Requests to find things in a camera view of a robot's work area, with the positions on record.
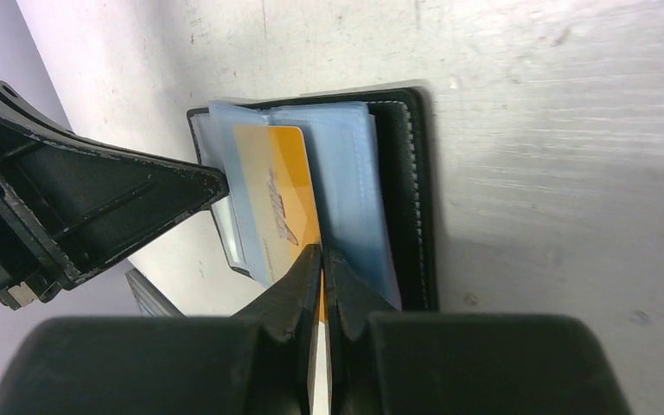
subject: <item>logo on card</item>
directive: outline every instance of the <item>logo on card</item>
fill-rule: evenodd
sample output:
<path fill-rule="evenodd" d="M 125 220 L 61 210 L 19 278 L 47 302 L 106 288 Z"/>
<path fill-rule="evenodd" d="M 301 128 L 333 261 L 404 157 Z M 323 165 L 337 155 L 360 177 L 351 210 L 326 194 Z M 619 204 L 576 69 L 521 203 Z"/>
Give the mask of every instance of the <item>logo on card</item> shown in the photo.
<path fill-rule="evenodd" d="M 276 172 L 272 169 L 268 170 L 268 176 L 266 177 L 266 183 L 268 184 L 268 195 L 271 197 L 271 206 L 273 207 L 273 215 L 276 219 L 276 231 L 278 232 L 278 237 L 281 239 L 286 239 L 290 243 L 298 246 L 299 239 L 294 236 L 294 233 L 289 229 L 289 226 L 286 224 L 286 212 L 284 211 L 284 200 L 281 198 L 281 195 L 278 193 L 278 185 L 276 184 Z"/>

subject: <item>scratched surface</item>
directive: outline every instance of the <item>scratched surface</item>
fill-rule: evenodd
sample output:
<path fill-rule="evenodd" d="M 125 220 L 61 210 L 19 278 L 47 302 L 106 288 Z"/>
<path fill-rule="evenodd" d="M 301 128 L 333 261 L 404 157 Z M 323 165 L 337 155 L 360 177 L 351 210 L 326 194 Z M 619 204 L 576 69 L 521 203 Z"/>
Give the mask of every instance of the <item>scratched surface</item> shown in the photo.
<path fill-rule="evenodd" d="M 664 414 L 664 1 L 20 3 L 78 133 L 182 160 L 207 99 L 424 85 L 443 308 L 579 317 Z M 232 312 L 219 249 L 199 215 L 131 260 Z"/>

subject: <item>yellow card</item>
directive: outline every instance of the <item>yellow card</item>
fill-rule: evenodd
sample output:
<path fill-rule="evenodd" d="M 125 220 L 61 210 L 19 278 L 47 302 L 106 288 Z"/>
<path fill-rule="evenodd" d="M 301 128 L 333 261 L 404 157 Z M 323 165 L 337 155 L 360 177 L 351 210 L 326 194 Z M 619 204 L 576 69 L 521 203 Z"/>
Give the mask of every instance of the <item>yellow card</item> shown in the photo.
<path fill-rule="evenodd" d="M 237 125 L 234 136 L 265 268 L 275 283 L 305 246 L 320 243 L 303 134 L 297 127 Z"/>

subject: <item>white table surface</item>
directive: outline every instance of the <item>white table surface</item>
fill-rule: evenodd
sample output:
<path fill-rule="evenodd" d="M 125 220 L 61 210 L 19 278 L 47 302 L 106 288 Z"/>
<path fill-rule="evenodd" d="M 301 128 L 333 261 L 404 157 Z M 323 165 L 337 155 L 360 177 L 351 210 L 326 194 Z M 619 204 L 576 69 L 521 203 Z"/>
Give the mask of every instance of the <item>white table surface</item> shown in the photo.
<path fill-rule="evenodd" d="M 664 1 L 19 3 L 75 131 L 181 160 L 209 99 L 425 86 L 443 310 L 576 316 L 664 414 Z M 189 314 L 260 293 L 209 214 L 131 262 Z"/>

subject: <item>black wallet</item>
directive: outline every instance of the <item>black wallet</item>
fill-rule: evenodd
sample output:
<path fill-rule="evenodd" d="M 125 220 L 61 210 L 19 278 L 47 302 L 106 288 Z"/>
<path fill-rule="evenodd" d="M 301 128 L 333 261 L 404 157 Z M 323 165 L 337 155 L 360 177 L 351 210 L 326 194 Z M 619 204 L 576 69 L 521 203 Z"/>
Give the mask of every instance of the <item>black wallet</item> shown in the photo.
<path fill-rule="evenodd" d="M 344 101 L 365 102 L 375 116 L 380 187 L 403 310 L 438 310 L 426 112 L 420 92 L 413 88 L 398 88 L 280 99 L 243 106 L 264 110 L 283 105 Z M 207 108 L 189 110 L 187 119 L 205 112 L 208 112 Z M 199 160 L 194 130 L 192 139 Z"/>

